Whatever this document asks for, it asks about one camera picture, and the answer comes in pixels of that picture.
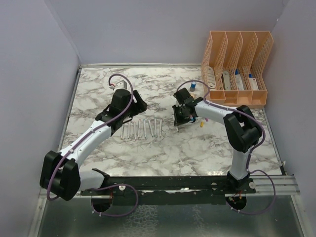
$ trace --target bolt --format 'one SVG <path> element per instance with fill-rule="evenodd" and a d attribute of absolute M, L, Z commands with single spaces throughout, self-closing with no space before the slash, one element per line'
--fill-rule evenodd
<path fill-rule="evenodd" d="M 216 186 L 217 185 L 217 183 L 212 183 L 211 185 L 213 185 L 213 186 Z M 212 190 L 216 190 L 217 188 L 216 187 L 212 187 Z"/>
<path fill-rule="evenodd" d="M 120 186 L 118 187 L 118 189 L 120 189 L 121 191 L 124 191 L 124 190 L 125 190 L 125 186 L 124 186 L 124 185 L 120 185 Z"/>
<path fill-rule="evenodd" d="M 255 189 L 255 188 L 256 188 L 256 184 L 255 184 L 254 182 L 250 182 L 250 183 L 249 183 L 249 187 L 250 187 L 251 189 Z"/>

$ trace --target blue cap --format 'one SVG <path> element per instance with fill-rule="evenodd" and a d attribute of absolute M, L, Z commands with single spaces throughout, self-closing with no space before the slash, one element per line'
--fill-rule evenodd
<path fill-rule="evenodd" d="M 197 83 L 196 83 L 195 81 L 191 82 L 191 87 L 192 87 L 192 88 L 195 88 L 196 85 L 197 85 Z"/>

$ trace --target metal sheet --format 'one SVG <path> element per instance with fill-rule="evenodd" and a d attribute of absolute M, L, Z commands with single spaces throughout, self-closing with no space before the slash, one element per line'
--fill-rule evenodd
<path fill-rule="evenodd" d="M 245 210 L 265 208 L 272 197 L 249 197 Z M 130 207 L 115 207 L 123 213 Z M 225 205 L 139 206 L 124 218 L 91 214 L 89 198 L 48 202 L 40 237 L 302 237 L 291 196 L 278 197 L 273 209 L 240 215 Z"/>

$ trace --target test tube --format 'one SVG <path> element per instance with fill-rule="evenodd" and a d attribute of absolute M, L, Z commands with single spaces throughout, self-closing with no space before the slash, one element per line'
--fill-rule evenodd
<path fill-rule="evenodd" d="M 137 134 L 136 134 L 136 132 L 137 132 L 137 130 L 136 130 L 136 122 L 134 122 L 134 123 L 133 123 L 133 130 L 134 130 L 134 138 L 135 138 L 135 140 L 137 140 Z"/>
<path fill-rule="evenodd" d="M 144 138 L 147 139 L 147 135 L 146 135 L 146 120 L 143 120 L 143 127 L 144 127 Z"/>
<path fill-rule="evenodd" d="M 139 119 L 138 120 L 138 130 L 137 130 L 137 137 L 140 137 L 140 126 L 142 124 L 142 121 Z"/>
<path fill-rule="evenodd" d="M 148 124 L 149 124 L 149 131 L 150 131 L 150 134 L 152 137 L 154 137 L 154 134 L 153 134 L 153 128 L 152 128 L 152 125 L 150 123 L 150 119 L 147 119 L 148 120 Z"/>
<path fill-rule="evenodd" d="M 124 136 L 124 124 L 122 125 L 122 130 L 120 132 L 120 139 L 123 140 L 123 136 Z"/>
<path fill-rule="evenodd" d="M 162 136 L 162 119 L 159 121 L 159 138 Z"/>
<path fill-rule="evenodd" d="M 154 137 L 156 137 L 156 130 L 157 130 L 157 119 L 154 118 Z"/>
<path fill-rule="evenodd" d="M 128 122 L 128 126 L 127 126 L 127 138 L 129 139 L 129 137 L 130 137 L 130 130 L 131 130 L 131 128 L 130 128 L 130 122 Z"/>

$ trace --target marble tabletop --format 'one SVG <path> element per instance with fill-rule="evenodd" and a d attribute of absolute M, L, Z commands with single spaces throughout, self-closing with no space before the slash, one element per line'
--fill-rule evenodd
<path fill-rule="evenodd" d="M 232 163 L 233 149 L 223 125 L 199 119 L 195 123 L 179 127 L 173 125 L 175 104 L 173 93 L 183 82 L 201 79 L 200 68 L 83 68 L 64 136 L 66 147 L 85 132 L 95 116 L 111 102 L 113 91 L 108 87 L 108 78 L 114 73 L 127 76 L 148 104 L 147 110 L 135 116 L 133 121 L 150 118 L 163 119 L 161 137 L 152 137 L 147 126 L 147 138 L 143 129 L 137 140 L 133 130 L 127 138 L 127 125 L 121 139 L 121 129 L 110 139 L 101 143 L 80 167 L 81 170 L 100 169 L 111 176 L 180 176 L 180 175 L 225 175 Z M 114 77 L 113 83 L 121 78 Z M 197 84 L 196 97 L 203 95 L 203 87 Z M 261 169 L 268 174 L 281 174 L 277 156 L 264 119 L 263 111 L 252 110 L 263 124 L 267 138 L 257 148 L 250 162 L 250 170 Z"/>

